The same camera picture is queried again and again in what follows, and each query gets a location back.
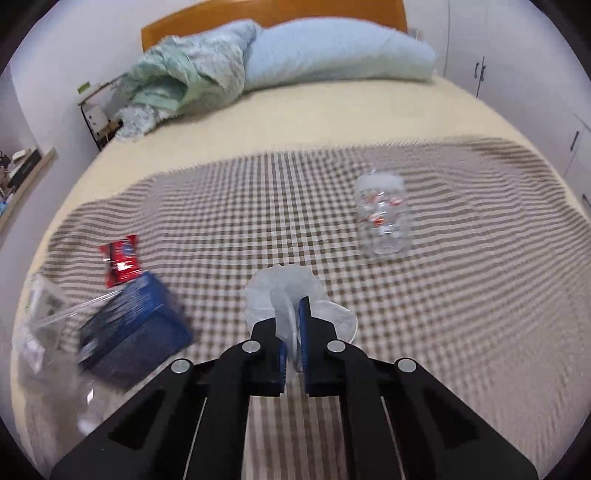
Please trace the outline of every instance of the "clear plastic cup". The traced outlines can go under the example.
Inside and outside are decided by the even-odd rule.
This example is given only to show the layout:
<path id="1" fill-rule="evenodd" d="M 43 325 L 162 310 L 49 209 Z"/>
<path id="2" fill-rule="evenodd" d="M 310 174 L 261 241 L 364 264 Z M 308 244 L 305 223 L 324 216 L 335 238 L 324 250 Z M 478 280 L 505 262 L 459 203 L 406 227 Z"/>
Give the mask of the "clear plastic cup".
<path id="1" fill-rule="evenodd" d="M 355 182 L 359 246 L 376 258 L 404 256 L 411 246 L 411 215 L 404 180 L 372 171 Z"/>

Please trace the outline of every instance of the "brown checkered blanket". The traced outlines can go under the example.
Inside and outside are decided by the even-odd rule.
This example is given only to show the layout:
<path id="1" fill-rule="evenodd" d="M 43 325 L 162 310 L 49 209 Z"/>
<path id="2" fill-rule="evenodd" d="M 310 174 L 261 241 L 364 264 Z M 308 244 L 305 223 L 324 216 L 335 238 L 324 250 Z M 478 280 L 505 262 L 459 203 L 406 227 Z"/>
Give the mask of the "brown checkered blanket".
<path id="1" fill-rule="evenodd" d="M 353 184 L 376 162 L 408 189 L 413 245 L 399 260 L 356 246 Z M 265 153 L 158 174 L 73 212 L 42 273 L 75 301 L 96 297 L 98 246 L 129 233 L 143 268 L 185 305 L 195 341 L 180 356 L 194 362 L 247 338 L 243 289 L 254 272 L 296 263 L 355 311 L 368 355 L 415 358 L 541 475 L 589 413 L 591 228 L 522 147 L 468 139 Z M 280 399 L 254 398 L 245 478 L 345 478 L 337 403 L 305 398 L 298 383 Z M 28 405 L 41 464 L 79 441 L 55 409 Z M 48 440 L 45 427 L 61 433 Z"/>

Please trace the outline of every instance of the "beige bedspread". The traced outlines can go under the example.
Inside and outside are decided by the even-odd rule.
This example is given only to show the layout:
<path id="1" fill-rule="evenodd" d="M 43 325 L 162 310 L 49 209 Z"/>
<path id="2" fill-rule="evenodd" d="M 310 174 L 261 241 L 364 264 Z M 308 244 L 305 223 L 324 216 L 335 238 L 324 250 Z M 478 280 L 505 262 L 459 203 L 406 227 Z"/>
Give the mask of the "beige bedspread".
<path id="1" fill-rule="evenodd" d="M 393 82 L 319 83 L 246 95 L 202 119 L 178 121 L 135 142 L 112 142 L 75 185 L 35 254 L 30 273 L 44 259 L 47 242 L 78 205 L 120 193 L 157 171 L 208 163 L 257 151 L 486 135 L 531 144 L 499 115 L 443 79 L 432 84 Z M 574 198 L 570 201 L 576 208 Z M 22 321 L 23 291 L 15 325 Z M 25 398 L 16 381 L 12 402 L 21 441 L 30 451 Z"/>

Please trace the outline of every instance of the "red snack package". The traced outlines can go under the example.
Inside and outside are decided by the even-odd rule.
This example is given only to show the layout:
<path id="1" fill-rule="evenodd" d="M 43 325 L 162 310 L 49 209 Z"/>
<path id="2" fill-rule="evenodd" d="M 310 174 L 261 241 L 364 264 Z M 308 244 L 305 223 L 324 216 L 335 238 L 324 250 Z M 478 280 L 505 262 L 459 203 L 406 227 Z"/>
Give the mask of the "red snack package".
<path id="1" fill-rule="evenodd" d="M 105 278 L 107 288 L 133 280 L 142 274 L 138 257 L 135 254 L 137 239 L 137 235 L 127 235 L 123 240 L 99 247 L 103 259 L 108 263 Z"/>

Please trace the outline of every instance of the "dark blue box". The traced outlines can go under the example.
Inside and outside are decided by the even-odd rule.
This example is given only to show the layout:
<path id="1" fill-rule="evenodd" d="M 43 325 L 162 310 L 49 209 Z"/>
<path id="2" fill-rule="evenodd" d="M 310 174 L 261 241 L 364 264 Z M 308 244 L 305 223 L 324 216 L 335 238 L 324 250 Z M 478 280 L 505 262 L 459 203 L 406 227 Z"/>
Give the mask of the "dark blue box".
<path id="1" fill-rule="evenodd" d="M 192 339 L 182 308 L 154 274 L 145 272 L 80 328 L 78 364 L 129 389 Z"/>

